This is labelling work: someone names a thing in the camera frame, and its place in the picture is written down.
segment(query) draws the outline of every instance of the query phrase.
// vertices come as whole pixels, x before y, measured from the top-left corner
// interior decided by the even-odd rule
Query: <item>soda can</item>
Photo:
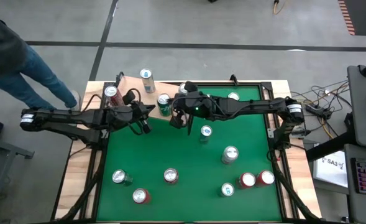
[[[112,175],[112,181],[115,184],[124,184],[126,186],[129,186],[133,183],[133,178],[127,174],[124,170],[115,170],[115,172]]]
[[[256,177],[250,172],[244,172],[237,179],[237,186],[240,189],[251,188],[256,183]]]
[[[178,180],[178,172],[176,169],[169,168],[163,173],[163,178],[168,184],[176,184]]]
[[[268,170],[261,171],[261,173],[258,174],[257,180],[256,180],[256,186],[268,186],[272,185],[275,181],[274,174]]]
[[[234,186],[230,183],[224,183],[219,190],[219,195],[221,197],[230,197],[233,194],[234,194]]]
[[[212,135],[212,128],[209,125],[203,126],[199,137],[200,143],[207,144],[209,142],[210,135]]]
[[[180,93],[180,94],[184,94],[184,95],[187,95],[188,91],[185,89],[185,83],[182,83],[182,84],[178,87],[178,93]]]
[[[141,79],[143,80],[144,88],[147,93],[155,92],[155,82],[151,70],[144,68],[140,72]]]
[[[227,146],[221,156],[224,164],[232,164],[238,158],[238,149],[234,146]]]
[[[231,98],[231,99],[234,99],[234,100],[238,101],[239,100],[239,95],[238,95],[238,93],[232,92],[232,93],[228,94],[228,98]]]
[[[133,201],[138,204],[149,203],[151,201],[151,195],[148,190],[139,188],[133,192]]]
[[[162,93],[158,96],[158,107],[160,114],[162,116],[170,115],[170,105],[168,104],[168,100],[170,99],[169,95],[166,93]]]
[[[107,86],[104,90],[104,94],[109,98],[110,106],[125,105],[122,99],[122,94],[116,86]]]

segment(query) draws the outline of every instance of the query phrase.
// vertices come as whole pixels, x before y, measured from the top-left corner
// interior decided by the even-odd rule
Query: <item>green felt mat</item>
[[[227,96],[235,91],[241,100],[259,100],[254,87],[200,88],[211,95]],[[236,189],[231,197],[221,198],[218,189],[243,172],[257,175],[272,170],[266,158],[266,128],[262,115],[240,116],[230,121],[194,119],[193,129],[175,129],[168,121],[150,119],[150,134],[136,136],[129,128],[112,133],[106,158],[97,221],[280,221],[274,185],[246,190]],[[199,143],[200,129],[213,129],[209,144]],[[231,165],[221,162],[225,147],[235,146],[238,159]],[[163,180],[169,168],[179,172],[176,185]],[[133,178],[126,187],[112,181],[112,173],[124,169]],[[138,205],[133,191],[147,189],[152,200]]]

